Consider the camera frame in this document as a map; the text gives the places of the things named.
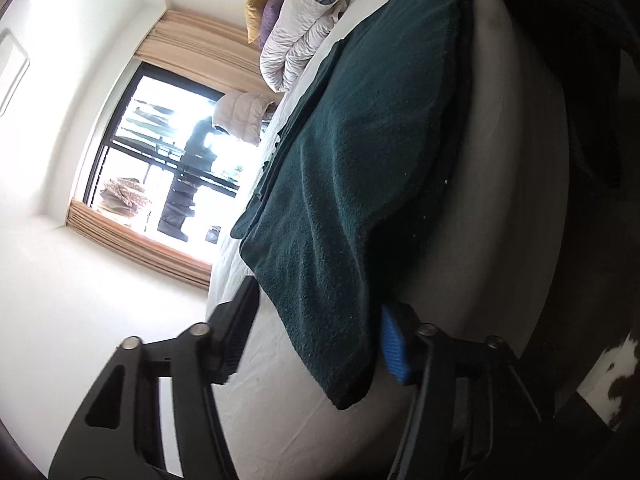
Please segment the black framed balcony door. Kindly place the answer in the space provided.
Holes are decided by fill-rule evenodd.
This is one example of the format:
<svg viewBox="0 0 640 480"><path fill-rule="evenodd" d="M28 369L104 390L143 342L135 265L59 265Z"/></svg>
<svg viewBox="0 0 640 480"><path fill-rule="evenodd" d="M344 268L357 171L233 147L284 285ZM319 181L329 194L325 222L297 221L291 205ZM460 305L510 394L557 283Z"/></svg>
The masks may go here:
<svg viewBox="0 0 640 480"><path fill-rule="evenodd" d="M81 200L104 217L205 263L232 225L241 178L254 148L218 130L205 143L217 155L209 172L194 170L202 185L194 195L195 214L184 220L187 242L157 231L183 148L195 125L212 117L222 92L148 63L139 64L117 99L94 156ZM136 178L151 205L132 218L100 207L100 191L110 179Z"/></svg>

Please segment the right beige curtain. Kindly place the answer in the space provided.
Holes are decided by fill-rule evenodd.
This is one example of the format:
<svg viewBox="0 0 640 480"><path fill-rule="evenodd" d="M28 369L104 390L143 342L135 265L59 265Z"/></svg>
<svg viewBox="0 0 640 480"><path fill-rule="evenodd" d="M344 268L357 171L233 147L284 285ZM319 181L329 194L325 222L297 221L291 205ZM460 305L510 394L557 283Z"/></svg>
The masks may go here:
<svg viewBox="0 0 640 480"><path fill-rule="evenodd" d="M259 51L246 42L246 32L201 15L166 11L134 57L220 92L281 99L262 79Z"/></svg>

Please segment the folded grey white duvet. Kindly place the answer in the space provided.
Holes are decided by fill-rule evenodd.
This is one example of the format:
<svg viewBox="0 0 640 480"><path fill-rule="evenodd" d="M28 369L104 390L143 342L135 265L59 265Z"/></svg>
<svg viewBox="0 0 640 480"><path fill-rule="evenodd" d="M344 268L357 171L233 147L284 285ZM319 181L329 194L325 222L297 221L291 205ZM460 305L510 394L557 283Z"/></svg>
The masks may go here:
<svg viewBox="0 0 640 480"><path fill-rule="evenodd" d="M290 91L347 8L347 0L283 0L259 67L276 93Z"/></svg>

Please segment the yellow pillow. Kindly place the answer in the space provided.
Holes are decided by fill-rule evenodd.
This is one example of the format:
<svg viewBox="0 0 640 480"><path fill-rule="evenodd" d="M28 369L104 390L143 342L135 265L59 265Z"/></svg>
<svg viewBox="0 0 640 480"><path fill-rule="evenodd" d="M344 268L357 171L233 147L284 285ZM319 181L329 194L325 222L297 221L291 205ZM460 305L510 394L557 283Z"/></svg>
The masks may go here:
<svg viewBox="0 0 640 480"><path fill-rule="evenodd" d="M262 24L262 12L264 12L267 2L268 0L246 0L245 24L249 44L254 44L258 39Z"/></svg>

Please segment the dark hanging laundry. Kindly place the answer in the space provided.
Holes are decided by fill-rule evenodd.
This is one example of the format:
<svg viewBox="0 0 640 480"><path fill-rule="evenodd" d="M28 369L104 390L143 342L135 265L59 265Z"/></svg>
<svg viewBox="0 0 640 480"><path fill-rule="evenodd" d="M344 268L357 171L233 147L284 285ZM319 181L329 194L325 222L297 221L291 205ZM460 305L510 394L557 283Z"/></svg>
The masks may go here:
<svg viewBox="0 0 640 480"><path fill-rule="evenodd" d="M217 155L206 145L210 134L218 133L213 126L213 118L205 117L194 127L189 140L183 148L178 169L166 196L157 231L176 240L187 242L189 237L183 232L184 220L193 217L194 195L202 185L194 170L209 172Z"/></svg>

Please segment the patterned hanging garment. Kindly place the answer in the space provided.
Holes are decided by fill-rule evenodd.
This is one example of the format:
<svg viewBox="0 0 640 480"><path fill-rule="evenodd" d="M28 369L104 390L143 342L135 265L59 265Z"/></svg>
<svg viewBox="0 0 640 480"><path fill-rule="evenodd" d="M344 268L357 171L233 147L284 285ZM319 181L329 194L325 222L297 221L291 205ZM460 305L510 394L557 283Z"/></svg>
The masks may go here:
<svg viewBox="0 0 640 480"><path fill-rule="evenodd" d="M100 207L112 214L132 218L151 205L144 186L136 178L108 180L100 191Z"/></svg>

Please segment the beige curtain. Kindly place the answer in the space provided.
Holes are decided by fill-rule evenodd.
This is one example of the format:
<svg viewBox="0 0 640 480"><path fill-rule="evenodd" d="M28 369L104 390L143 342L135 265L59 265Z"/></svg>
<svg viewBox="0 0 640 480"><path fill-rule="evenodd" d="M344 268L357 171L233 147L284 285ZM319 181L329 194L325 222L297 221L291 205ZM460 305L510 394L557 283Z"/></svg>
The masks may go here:
<svg viewBox="0 0 640 480"><path fill-rule="evenodd" d="M246 42L246 32L201 15L166 11L134 57L220 92L281 99L262 79L259 51Z"/></svg>
<svg viewBox="0 0 640 480"><path fill-rule="evenodd" d="M198 289L209 289L210 264L136 233L102 216L80 200L70 201L66 226L140 266Z"/></svg>

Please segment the beige puffer vest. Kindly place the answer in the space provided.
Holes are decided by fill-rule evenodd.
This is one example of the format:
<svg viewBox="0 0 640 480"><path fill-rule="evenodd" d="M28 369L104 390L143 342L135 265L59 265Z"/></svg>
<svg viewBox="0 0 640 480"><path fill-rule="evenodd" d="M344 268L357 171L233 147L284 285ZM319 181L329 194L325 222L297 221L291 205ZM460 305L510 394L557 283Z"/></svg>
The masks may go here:
<svg viewBox="0 0 640 480"><path fill-rule="evenodd" d="M262 134L262 122L275 105L273 99L259 93L229 92L216 102L212 126L257 146Z"/></svg>

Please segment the white bed sheet mattress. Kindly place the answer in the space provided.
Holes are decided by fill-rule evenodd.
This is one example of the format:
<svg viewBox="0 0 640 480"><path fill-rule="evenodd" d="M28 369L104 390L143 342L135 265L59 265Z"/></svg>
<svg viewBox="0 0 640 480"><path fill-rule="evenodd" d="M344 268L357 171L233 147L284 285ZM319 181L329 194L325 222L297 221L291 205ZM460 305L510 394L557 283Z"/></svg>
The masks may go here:
<svg viewBox="0 0 640 480"><path fill-rule="evenodd" d="M516 32L504 0L473 0L473 90L457 177L416 262L390 232L400 298L452 336L498 334L522 351L558 261L568 188L564 96ZM214 391L243 479L384 476L411 391L377 370L338 410L262 296L239 371Z"/></svg>

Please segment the left beige curtain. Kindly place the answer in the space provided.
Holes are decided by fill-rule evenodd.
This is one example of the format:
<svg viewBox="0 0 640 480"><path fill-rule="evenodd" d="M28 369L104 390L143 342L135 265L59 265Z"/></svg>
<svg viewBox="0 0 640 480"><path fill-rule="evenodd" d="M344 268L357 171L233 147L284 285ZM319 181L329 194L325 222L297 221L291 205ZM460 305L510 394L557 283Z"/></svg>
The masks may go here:
<svg viewBox="0 0 640 480"><path fill-rule="evenodd" d="M198 289L209 289L210 264L136 233L102 216L80 200L70 201L66 226L140 266Z"/></svg>

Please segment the purple pillow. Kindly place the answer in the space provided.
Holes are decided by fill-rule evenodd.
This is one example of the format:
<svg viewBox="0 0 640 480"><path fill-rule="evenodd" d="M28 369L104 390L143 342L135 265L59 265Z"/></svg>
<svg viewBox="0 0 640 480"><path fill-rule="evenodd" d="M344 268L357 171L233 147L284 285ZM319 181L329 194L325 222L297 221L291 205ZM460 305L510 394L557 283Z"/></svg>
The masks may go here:
<svg viewBox="0 0 640 480"><path fill-rule="evenodd" d="M280 16L284 0L268 0L264 10L262 10L262 21L260 22L259 47L262 49L268 40L274 25Z"/></svg>

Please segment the dark green knit sweater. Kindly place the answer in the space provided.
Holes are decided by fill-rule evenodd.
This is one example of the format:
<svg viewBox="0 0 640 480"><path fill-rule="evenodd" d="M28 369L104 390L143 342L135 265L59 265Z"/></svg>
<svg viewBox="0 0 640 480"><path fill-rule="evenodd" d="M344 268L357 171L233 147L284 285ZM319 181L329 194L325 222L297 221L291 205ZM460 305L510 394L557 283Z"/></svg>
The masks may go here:
<svg viewBox="0 0 640 480"><path fill-rule="evenodd" d="M390 0L338 40L232 229L340 410L372 384L381 310L442 218L468 124L474 0Z"/></svg>

